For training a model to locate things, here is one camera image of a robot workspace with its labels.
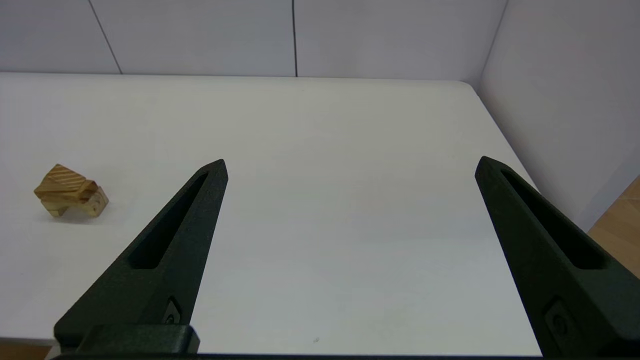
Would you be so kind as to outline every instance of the white table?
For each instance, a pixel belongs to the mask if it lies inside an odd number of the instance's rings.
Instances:
[[[201,352],[539,355],[474,179],[482,155],[529,180],[458,82],[0,74],[0,338],[51,341],[224,158]],[[58,162],[104,188],[99,218],[40,205]]]

